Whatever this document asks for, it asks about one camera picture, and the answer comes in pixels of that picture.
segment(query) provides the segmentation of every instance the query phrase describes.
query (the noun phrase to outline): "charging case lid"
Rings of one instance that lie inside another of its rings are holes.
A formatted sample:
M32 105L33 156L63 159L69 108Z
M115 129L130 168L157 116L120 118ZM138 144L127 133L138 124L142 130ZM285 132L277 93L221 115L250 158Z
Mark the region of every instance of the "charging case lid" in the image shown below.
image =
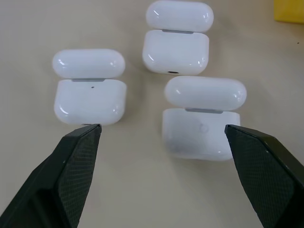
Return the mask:
M232 159L225 127L240 125L240 116L223 111L237 109L245 102L247 93L241 82L178 76L166 85L165 96L173 105L183 107L163 112L162 138L171 154L210 161Z
M54 111L67 124L114 124L124 114L126 90L118 80L61 80Z
M149 6L146 20L156 29L205 32L210 29L214 15L202 2L161 0Z
M183 108L231 111L243 105L247 91L235 79L178 76L167 83L165 96Z
M53 58L53 69L63 78L114 78L123 74L125 61L111 49L62 50Z

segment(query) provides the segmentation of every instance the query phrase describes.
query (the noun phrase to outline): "yellow object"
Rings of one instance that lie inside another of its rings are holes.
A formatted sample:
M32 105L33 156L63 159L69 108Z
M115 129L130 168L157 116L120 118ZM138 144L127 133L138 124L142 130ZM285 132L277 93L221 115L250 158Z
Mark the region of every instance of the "yellow object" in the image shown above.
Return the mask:
M274 0L275 20L304 23L304 0Z

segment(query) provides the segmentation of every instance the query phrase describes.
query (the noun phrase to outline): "airpods case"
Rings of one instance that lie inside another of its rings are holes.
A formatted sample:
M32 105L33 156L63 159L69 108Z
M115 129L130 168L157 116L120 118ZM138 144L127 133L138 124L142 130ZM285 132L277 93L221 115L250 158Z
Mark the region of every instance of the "airpods case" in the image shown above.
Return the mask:
M127 86L111 78L125 68L120 53L109 49L63 50L53 59L59 76L54 111L67 124L109 125L119 121L125 109Z
M213 23L212 9L201 2L161 0L147 10L157 29L145 36L142 58L155 73L198 75L208 64L209 38L201 33Z
M165 96L182 108L163 112L162 138L169 152L180 158L224 161L232 158L225 135L227 124L240 125L230 112L246 100L245 86L234 79L178 76Z

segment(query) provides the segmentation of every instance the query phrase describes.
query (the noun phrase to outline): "open case lid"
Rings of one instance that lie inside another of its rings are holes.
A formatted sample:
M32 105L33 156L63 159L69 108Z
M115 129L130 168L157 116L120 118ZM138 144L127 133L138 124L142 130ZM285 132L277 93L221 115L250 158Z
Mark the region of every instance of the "open case lid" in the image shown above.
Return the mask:
M165 96L171 104L186 109L231 111L243 105L247 91L235 79L178 76L167 83Z
M147 23L156 29L205 32L213 23L212 9L202 2L160 0L147 10Z
M53 58L54 71L63 78L114 78L123 74L124 57L111 49L62 50Z

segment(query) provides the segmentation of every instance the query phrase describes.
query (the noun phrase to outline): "beige table surface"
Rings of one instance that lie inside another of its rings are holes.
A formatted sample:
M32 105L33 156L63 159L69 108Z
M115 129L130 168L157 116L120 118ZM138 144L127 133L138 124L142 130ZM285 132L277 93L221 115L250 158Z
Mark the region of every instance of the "beige table surface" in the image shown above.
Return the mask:
M171 76L142 63L152 0L0 2L0 212L30 172L78 126L53 101L53 55L113 48L126 59L126 113L103 128L80 228L261 228L233 161L171 158L161 141ZM273 21L271 0L208 0L215 21L201 74L240 80L242 125L277 137L304 162L304 26Z

